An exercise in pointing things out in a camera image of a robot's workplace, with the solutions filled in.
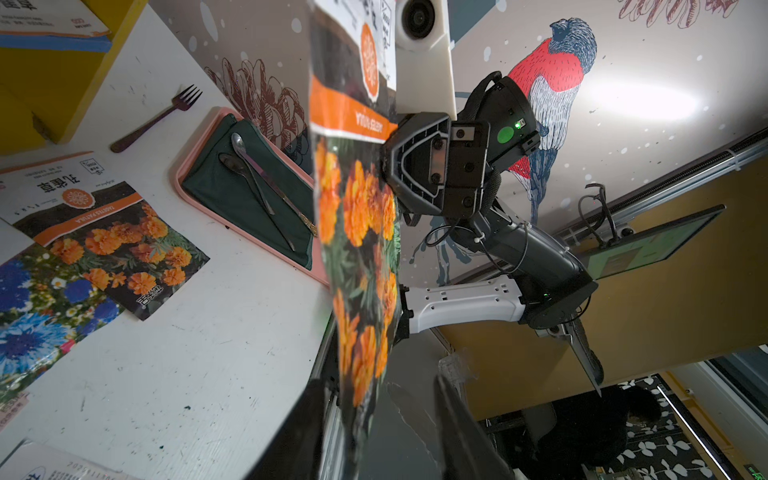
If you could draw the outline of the hidden orange flower seed bag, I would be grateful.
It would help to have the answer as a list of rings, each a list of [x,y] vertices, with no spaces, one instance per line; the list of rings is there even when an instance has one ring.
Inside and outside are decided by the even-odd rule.
[[[400,212],[383,177],[395,131],[395,5],[310,5],[315,218],[338,334],[340,477],[358,476],[401,314]]]

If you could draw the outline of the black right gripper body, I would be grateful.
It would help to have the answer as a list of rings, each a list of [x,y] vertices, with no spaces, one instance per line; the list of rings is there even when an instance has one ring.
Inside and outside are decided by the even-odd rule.
[[[437,216],[468,219],[480,209],[486,175],[490,125],[480,121],[452,121],[448,129],[447,172],[441,210],[406,210],[410,218]]]

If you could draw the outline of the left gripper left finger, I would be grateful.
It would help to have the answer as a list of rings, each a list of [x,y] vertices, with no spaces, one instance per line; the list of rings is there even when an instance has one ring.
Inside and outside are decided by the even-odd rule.
[[[325,408],[325,386],[312,379],[245,479],[318,479]]]

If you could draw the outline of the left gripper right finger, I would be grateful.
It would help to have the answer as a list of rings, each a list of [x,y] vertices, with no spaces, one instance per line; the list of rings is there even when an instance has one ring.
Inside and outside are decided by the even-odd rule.
[[[443,452],[443,479],[514,479],[474,421],[458,391],[442,374],[434,380],[437,428]]]

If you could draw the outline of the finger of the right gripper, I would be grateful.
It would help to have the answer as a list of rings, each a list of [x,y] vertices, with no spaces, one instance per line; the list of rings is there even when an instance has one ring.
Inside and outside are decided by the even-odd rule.
[[[404,209],[442,209],[450,126],[446,113],[409,114],[385,142],[383,178]]]

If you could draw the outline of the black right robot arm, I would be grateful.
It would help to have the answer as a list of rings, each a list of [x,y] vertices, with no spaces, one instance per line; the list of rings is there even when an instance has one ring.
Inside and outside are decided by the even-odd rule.
[[[487,75],[455,119],[409,114],[387,140],[381,161],[407,225],[423,216],[443,225],[425,236],[450,238],[483,254],[493,279],[463,285],[401,289],[402,321],[411,334],[436,327],[504,321],[549,330],[578,318],[596,282],[579,259],[529,222],[504,211],[501,173],[538,150],[533,110],[517,84]]]

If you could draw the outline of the white text seed bag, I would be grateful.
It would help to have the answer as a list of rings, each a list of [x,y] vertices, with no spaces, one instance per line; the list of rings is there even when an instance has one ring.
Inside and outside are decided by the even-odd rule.
[[[1,480],[6,479],[115,480],[134,476],[25,439],[1,463]]]

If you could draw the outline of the orange flower seed bag top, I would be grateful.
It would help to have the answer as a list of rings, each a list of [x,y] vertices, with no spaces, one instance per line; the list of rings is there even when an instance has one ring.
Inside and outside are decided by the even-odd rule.
[[[2,170],[1,218],[140,320],[209,260],[93,152]]]

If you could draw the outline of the blue flower seed bag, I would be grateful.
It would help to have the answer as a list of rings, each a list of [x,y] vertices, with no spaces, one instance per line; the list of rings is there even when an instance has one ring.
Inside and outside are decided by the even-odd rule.
[[[1,403],[19,396],[123,307],[33,244],[1,265]]]

